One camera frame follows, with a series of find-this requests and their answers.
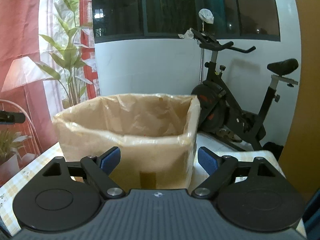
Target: orange wall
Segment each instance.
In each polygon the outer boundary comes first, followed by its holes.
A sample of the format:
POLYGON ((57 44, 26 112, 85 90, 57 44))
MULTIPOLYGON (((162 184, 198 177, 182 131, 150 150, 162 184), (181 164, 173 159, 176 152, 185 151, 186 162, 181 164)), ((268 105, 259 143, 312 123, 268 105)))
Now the orange wall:
POLYGON ((320 187, 320 0, 296 0, 302 65, 297 105, 279 163, 308 200, 320 187))

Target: checkered tablecloth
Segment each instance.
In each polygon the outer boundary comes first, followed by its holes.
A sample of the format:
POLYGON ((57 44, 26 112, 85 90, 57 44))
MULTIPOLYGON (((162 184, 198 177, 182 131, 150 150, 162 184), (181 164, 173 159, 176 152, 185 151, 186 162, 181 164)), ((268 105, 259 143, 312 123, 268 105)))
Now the checkered tablecloth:
MULTIPOLYGON (((268 151, 260 151, 260 152, 215 152, 217 155, 231 155, 236 157, 239 161, 252 162, 253 159, 257 156, 262 156, 266 158, 278 171, 282 174, 282 170, 272 155, 271 152, 268 151)), ((52 158, 56 156, 63 156, 59 143, 52 146, 50 149, 41 154, 38 158, 36 158, 33 162, 31 162, 28 166, 26 166, 23 170, 21 170, 18 174, 12 177, 6 184, 4 184, 0 188, 0 217, 2 218, 5 226, 11 233, 11 235, 15 235, 20 231, 20 226, 18 221, 12 210, 12 202, 15 195, 30 181, 33 176, 39 172, 47 163, 49 163, 52 158)), ((198 163, 198 158, 196 155, 194 168, 192 172, 191 183, 189 187, 189 191, 192 191, 199 184, 201 184, 206 178, 208 178, 208 174, 198 163)), ((297 231, 300 232, 303 236, 306 237, 306 232, 302 223, 300 221, 297 231)))
POLYGON ((0 188, 0 216, 12 236, 21 229, 12 209, 15 195, 56 156, 63 156, 59 143, 41 154, 0 188))

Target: bike seat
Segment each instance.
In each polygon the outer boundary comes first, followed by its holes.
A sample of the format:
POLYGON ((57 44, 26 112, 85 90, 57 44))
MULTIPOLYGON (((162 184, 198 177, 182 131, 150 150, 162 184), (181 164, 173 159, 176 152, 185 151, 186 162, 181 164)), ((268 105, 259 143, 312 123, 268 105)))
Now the bike seat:
POLYGON ((268 64, 267 69, 279 76, 284 76, 292 73, 298 67, 298 61, 295 58, 290 58, 284 61, 270 63, 268 64))

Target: window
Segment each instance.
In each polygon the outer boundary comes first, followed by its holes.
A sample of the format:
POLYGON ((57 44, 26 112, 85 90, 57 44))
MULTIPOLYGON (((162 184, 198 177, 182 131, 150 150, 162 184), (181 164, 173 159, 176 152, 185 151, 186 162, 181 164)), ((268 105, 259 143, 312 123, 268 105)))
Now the window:
POLYGON ((202 29, 198 12, 207 8, 214 24, 205 30, 218 39, 280 40, 275 0, 92 0, 99 41, 172 37, 202 29))
POLYGON ((94 10, 94 18, 95 19, 99 19, 99 18, 103 18, 103 9, 95 9, 94 10))

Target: silver screw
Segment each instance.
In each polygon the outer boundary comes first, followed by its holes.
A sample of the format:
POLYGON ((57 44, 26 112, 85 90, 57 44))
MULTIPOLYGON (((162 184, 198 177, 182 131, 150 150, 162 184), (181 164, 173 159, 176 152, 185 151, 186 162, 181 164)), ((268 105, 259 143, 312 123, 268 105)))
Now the silver screw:
POLYGON ((118 187, 112 187, 112 188, 107 190, 107 193, 110 196, 119 196, 122 193, 122 189, 120 189, 118 187))
POLYGON ((195 190, 195 194, 198 196, 207 196, 210 194, 210 190, 206 187, 199 187, 195 190))

